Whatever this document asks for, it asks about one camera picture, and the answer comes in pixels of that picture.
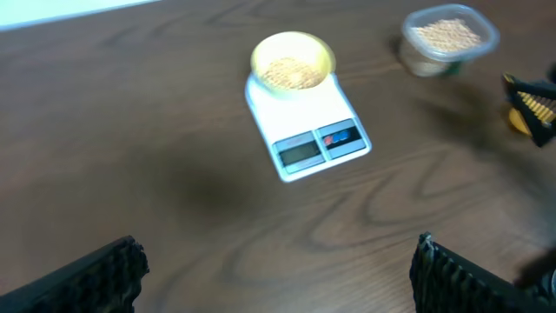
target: table surface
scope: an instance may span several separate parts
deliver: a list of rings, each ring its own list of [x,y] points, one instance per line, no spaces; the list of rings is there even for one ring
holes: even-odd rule
[[[0,293],[128,234],[138,312],[412,312],[427,230],[518,278],[556,240],[556,147],[508,129],[500,73],[545,76],[556,3],[464,3],[501,43],[449,79],[393,53],[434,0],[162,1],[0,34]],[[374,144],[290,184],[243,97],[284,30],[333,48]]]

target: digital kitchen scale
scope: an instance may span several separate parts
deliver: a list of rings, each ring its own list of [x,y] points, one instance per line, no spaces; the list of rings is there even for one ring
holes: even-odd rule
[[[284,182],[367,154],[371,141],[334,73],[318,92],[275,97],[255,75],[245,97],[276,170]]]

